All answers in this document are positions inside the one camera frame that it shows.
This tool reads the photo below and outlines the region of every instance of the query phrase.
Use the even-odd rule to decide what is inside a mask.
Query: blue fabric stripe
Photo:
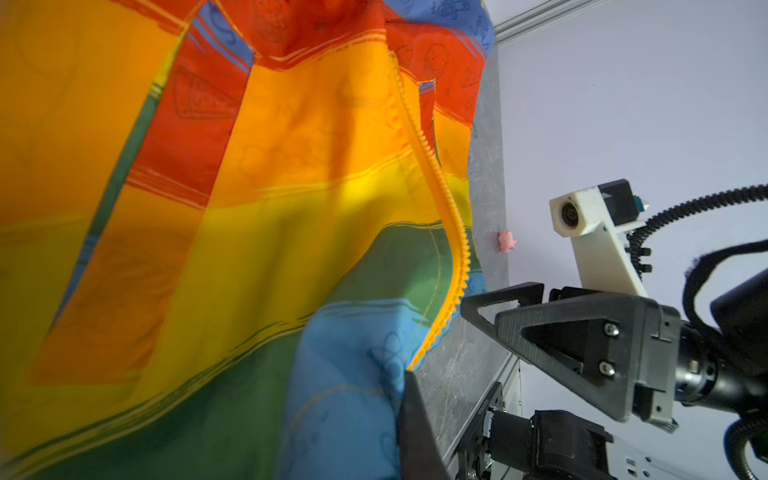
[[[200,50],[201,50],[203,53],[207,53],[207,52],[205,51],[205,48],[203,48],[203,45],[201,45],[201,44],[200,44],[200,40],[197,40],[197,37],[195,37],[194,35],[192,35],[192,32],[191,32],[191,31],[189,31],[189,32],[187,33],[187,37],[189,37],[189,39],[192,41],[192,43],[194,43],[194,44],[195,44],[195,45],[196,45],[196,46],[197,46],[197,47],[198,47],[198,48],[199,48],[199,49],[200,49]]]
[[[98,239],[99,237],[96,235],[88,234],[85,236],[83,247],[80,249],[80,254],[78,255],[78,262],[74,265],[72,276],[69,278],[69,283],[67,284],[67,289],[64,291],[64,296],[61,298],[61,302],[58,304],[58,309],[56,310],[56,315],[54,316],[54,324],[56,323],[58,317],[61,315],[61,312],[64,310],[64,307],[67,306],[67,303],[69,303],[69,299],[72,298],[74,291],[78,288],[80,280],[83,277],[83,273],[85,273],[85,267],[88,265],[88,262],[91,261],[91,257],[94,254],[94,249],[96,248]]]
[[[197,31],[200,33],[200,35],[202,35],[202,37],[205,39],[205,41],[211,47],[213,47],[214,50],[216,50],[219,53],[221,53],[221,55],[224,58],[226,58],[227,60],[231,61],[232,64],[235,65],[236,67],[238,67],[240,70],[244,71],[246,74],[250,74],[250,70],[248,70],[245,67],[245,65],[243,65],[239,61],[235,60],[235,58],[232,55],[230,55],[229,52],[227,52],[227,50],[224,47],[219,45],[219,42],[217,42],[216,40],[214,40],[213,37],[210,36],[210,34],[206,31],[206,29],[203,26],[203,24],[200,23],[200,20],[195,18],[194,20],[192,20],[192,25],[194,25],[194,27],[197,29]]]
[[[293,360],[275,478],[399,478],[395,425],[403,373],[429,331],[420,318],[403,298],[317,310]]]
[[[248,68],[253,67],[253,50],[232,29],[219,9],[212,2],[208,2],[200,9],[197,16],[208,29],[213,32],[216,39],[232,54],[238,57]]]
[[[384,0],[384,3],[408,22],[455,28],[477,42],[486,55],[491,53],[493,25],[480,0]]]

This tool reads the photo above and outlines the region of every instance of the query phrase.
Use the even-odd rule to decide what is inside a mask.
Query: white wall
[[[571,247],[552,231],[548,200],[625,177],[651,213],[693,197],[768,181],[768,2],[614,0],[501,46],[508,224],[518,238],[511,284],[578,286]],[[654,234],[648,293],[679,310],[691,260],[768,237],[768,204],[729,207]],[[731,260],[699,311],[768,266]],[[677,405],[674,435],[612,422],[537,369],[522,376],[524,415],[567,409],[701,478],[735,478],[722,448],[735,415]],[[753,462],[757,476],[768,465]]]
[[[485,7],[493,25],[498,25],[544,2],[545,0],[485,0]]]

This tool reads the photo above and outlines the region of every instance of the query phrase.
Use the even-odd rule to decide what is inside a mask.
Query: green fabric stripe
[[[475,249],[475,239],[472,237],[472,228],[466,227],[464,233],[466,233],[467,239],[469,240],[469,271],[479,272],[482,268],[480,267],[477,250]]]
[[[270,478],[300,337],[247,353],[156,422],[32,478]]]
[[[442,162],[440,161],[440,155],[437,153],[437,135],[435,134],[435,115],[432,115],[432,136],[435,138],[435,159],[437,160],[437,165],[439,165],[442,168]]]
[[[300,328],[295,328],[295,329],[293,329],[292,332],[289,333],[289,335],[293,334],[293,333],[296,333],[299,330],[301,330],[301,329]],[[284,331],[275,333],[274,335],[266,338],[264,340],[264,342],[269,342],[272,338],[274,338],[275,336],[280,335],[281,333],[284,333]],[[74,435],[77,435],[77,434],[81,433],[81,432],[85,432],[85,431],[91,430],[91,429],[93,429],[93,428],[95,428],[95,427],[97,427],[99,425],[102,425],[102,424],[104,424],[108,420],[118,419],[120,417],[125,417],[125,419],[122,421],[122,423],[116,425],[115,427],[113,427],[113,428],[111,428],[109,430],[105,430],[105,431],[101,432],[99,435],[96,435],[93,438],[84,440],[83,442],[80,442],[80,443],[75,444],[75,445],[71,445],[71,446],[67,447],[66,449],[55,451],[55,452],[51,453],[49,456],[44,457],[44,458],[42,458],[42,459],[38,460],[37,462],[34,462],[34,463],[30,464],[30,465],[27,465],[23,470],[21,470],[20,472],[17,472],[17,473],[23,475],[27,471],[34,470],[36,465],[38,465],[38,464],[40,464],[42,462],[47,462],[51,457],[54,457],[54,458],[63,457],[63,456],[66,456],[72,450],[80,449],[83,446],[87,446],[87,445],[99,442],[99,441],[101,441],[102,439],[105,439],[105,438],[109,438],[109,437],[114,437],[116,435],[120,435],[121,432],[124,432],[125,430],[131,429],[131,428],[135,427],[136,425],[139,425],[139,424],[141,424],[143,422],[146,422],[147,419],[152,419],[153,417],[155,417],[158,414],[162,413],[165,409],[168,408],[168,406],[173,405],[179,399],[179,397],[185,396],[189,392],[189,390],[195,386],[196,383],[198,383],[199,381],[201,381],[201,380],[205,379],[206,377],[210,376],[210,374],[212,372],[214,372],[216,370],[219,370],[219,369],[225,369],[225,371],[226,371],[226,369],[229,369],[230,367],[236,365],[240,360],[242,360],[243,358],[249,356],[255,350],[257,350],[256,346],[252,347],[251,349],[249,349],[246,352],[243,352],[243,353],[241,353],[239,355],[236,355],[236,356],[224,359],[224,360],[218,362],[217,364],[208,367],[207,369],[203,370],[202,372],[199,372],[198,374],[196,374],[192,378],[188,379],[179,388],[177,388],[176,390],[174,390],[173,392],[171,392],[170,394],[165,396],[161,401],[159,401],[156,404],[152,405],[149,409],[144,410],[143,412],[139,413],[137,416],[135,416],[133,418],[131,418],[131,416],[130,416],[131,412],[133,412],[135,409],[137,409],[139,406],[141,406],[143,404],[141,404],[139,406],[132,407],[131,409],[129,409],[129,410],[125,411],[125,412],[121,412],[121,413],[119,413],[117,415],[114,415],[113,417],[110,417],[109,419],[105,419],[105,420],[102,420],[100,422],[96,422],[96,423],[93,423],[91,425],[88,425],[88,426],[84,427],[83,429],[79,429],[76,432],[70,433],[68,435],[63,435],[62,437],[58,437],[57,439],[53,439],[50,442],[46,442],[44,445],[40,445],[39,447],[37,447],[35,449],[32,449],[31,451],[27,451],[24,454],[21,454],[20,456],[14,458],[13,460],[8,462],[7,464],[3,465],[2,468],[0,468],[0,472],[3,472],[4,470],[6,470],[6,467],[8,467],[8,470],[10,470],[11,463],[13,463],[14,465],[17,465],[19,462],[21,462],[21,460],[23,458],[29,457],[29,455],[31,455],[35,451],[38,451],[39,449],[43,448],[43,446],[53,445],[53,444],[55,444],[57,442],[64,441],[66,439],[71,438]]]
[[[348,305],[348,306],[364,306],[368,310],[390,310],[390,309],[392,309],[392,304],[377,305],[375,303],[370,303],[370,302],[355,302],[355,301],[352,301],[352,302],[349,302],[349,303],[345,303],[345,305]],[[414,312],[414,313],[416,313],[418,315],[422,315],[422,311],[421,310],[417,310],[417,309],[413,308],[412,306],[403,305],[402,308],[406,308],[406,309],[411,310],[412,312]]]
[[[406,298],[431,325],[451,284],[451,247],[442,226],[387,226],[339,281],[326,303]]]
[[[111,417],[107,417],[106,419],[100,420],[100,421],[98,421],[96,423],[91,423],[90,425],[85,426],[82,429],[74,430],[73,432],[70,432],[67,435],[62,435],[62,436],[57,437],[55,439],[48,440],[45,443],[41,443],[40,445],[34,447],[33,449],[29,449],[28,451],[22,453],[21,455],[18,455],[16,457],[8,460],[5,464],[2,465],[2,468],[0,468],[0,472],[10,471],[16,465],[18,465],[19,463],[23,462],[25,459],[29,458],[29,456],[34,455],[35,453],[39,452],[40,450],[46,449],[47,447],[49,447],[51,445],[55,445],[56,443],[59,443],[59,442],[64,442],[67,439],[70,439],[70,438],[72,438],[72,437],[74,437],[76,435],[80,435],[81,433],[87,432],[88,430],[96,429],[100,425],[103,425],[103,424],[105,424],[107,422],[111,422],[114,419],[120,418],[120,417],[122,417],[124,415],[129,415],[131,412],[133,412],[136,409],[141,408],[146,403],[147,402],[142,402],[142,403],[140,403],[140,404],[138,404],[138,405],[136,405],[134,407],[131,407],[129,410],[126,410],[125,412],[120,412],[117,415],[113,415]]]
[[[310,313],[309,315],[300,316],[300,317],[298,318],[298,320],[299,320],[300,324],[302,324],[302,325],[303,325],[303,324],[305,324],[306,322],[308,322],[308,321],[310,320],[310,317],[311,317],[312,315],[314,315],[314,312]],[[238,343],[238,344],[237,344],[237,346],[235,346],[235,347],[234,347],[232,350],[237,350],[237,349],[239,349],[239,348],[240,348],[240,347],[241,347],[243,344],[245,344],[245,343],[248,343],[249,341],[251,341],[251,340],[253,339],[253,337],[255,337],[256,335],[259,335],[260,333],[262,333],[262,332],[263,332],[264,330],[266,330],[266,329],[271,329],[271,328],[275,328],[275,327],[278,327],[278,326],[281,326],[281,325],[288,325],[288,324],[289,324],[289,322],[277,322],[277,323],[271,323],[270,325],[267,325],[267,326],[265,326],[265,327],[263,327],[263,328],[260,328],[260,329],[258,329],[258,330],[257,330],[257,331],[256,331],[256,332],[253,334],[253,335],[249,336],[249,337],[248,337],[248,338],[246,338],[244,341],[242,341],[242,342]]]
[[[147,130],[149,130],[149,126],[152,123],[154,112],[157,111],[157,105],[160,103],[160,93],[162,92],[162,87],[160,85],[152,84],[152,87],[152,91],[150,91],[150,94],[141,106],[141,111],[131,129],[131,133],[125,141],[125,145],[120,152],[120,157],[118,157],[118,162],[114,166],[112,175],[109,177],[107,187],[104,189],[104,195],[101,197],[101,202],[96,209],[94,219],[91,221],[91,227],[88,229],[89,235],[100,237],[104,232],[104,228],[107,226],[109,216],[112,215],[112,210],[118,201],[120,190],[123,188],[128,172],[131,171],[134,160],[141,149],[141,144],[144,143],[144,137],[147,136]]]

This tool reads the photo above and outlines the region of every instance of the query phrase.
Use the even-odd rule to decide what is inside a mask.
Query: black plastic bracket
[[[488,438],[484,436],[485,416],[489,410],[502,410],[502,384],[494,382],[491,389],[470,420],[456,447],[460,480],[486,479],[491,476],[490,465],[485,464]]]
[[[638,210],[637,202],[632,194],[632,187],[624,178],[598,185],[600,193],[603,195],[605,207],[611,215],[614,225],[617,227],[625,223],[637,220]]]
[[[670,431],[680,337],[676,310],[621,293],[541,303],[544,285],[523,283],[467,297],[462,316],[525,362],[612,419],[634,412]],[[493,323],[478,308],[518,300]]]
[[[616,480],[605,448],[614,439],[601,425],[562,410],[537,411],[531,424],[536,433],[528,480]]]

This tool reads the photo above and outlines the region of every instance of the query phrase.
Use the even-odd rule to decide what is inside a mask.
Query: yellow fabric stripe
[[[420,176],[406,151],[327,190],[209,209],[134,401],[303,325],[386,224],[439,220]]]
[[[448,184],[448,189],[456,202],[456,208],[462,216],[462,222],[467,227],[471,227],[472,205],[469,204],[469,182],[451,174],[445,174],[445,182]]]
[[[287,71],[254,67],[209,205],[326,189],[400,155],[387,51],[377,38]]]
[[[28,371],[71,274],[71,263],[57,266],[67,252],[81,247],[89,220],[70,217],[38,228],[28,224],[23,230],[26,241],[0,247],[2,269],[11,271],[14,280],[0,288],[0,444],[6,455],[80,428],[86,425],[83,419],[108,416],[131,393],[125,386],[65,386],[35,388],[31,395],[27,387]]]
[[[138,379],[202,218],[198,209],[124,186],[77,290],[41,347],[31,381]]]
[[[458,178],[467,178],[467,159],[472,129],[435,109],[437,155],[442,170]]]
[[[165,56],[165,60],[163,60],[160,70],[157,71],[157,74],[154,76],[154,84],[165,87],[165,84],[168,83],[168,75],[170,75],[170,70],[173,68],[174,62],[176,61],[176,55],[179,53],[179,48],[181,48],[181,44],[184,42],[184,37],[189,29],[189,25],[184,27],[184,30],[176,39],[176,44]]]

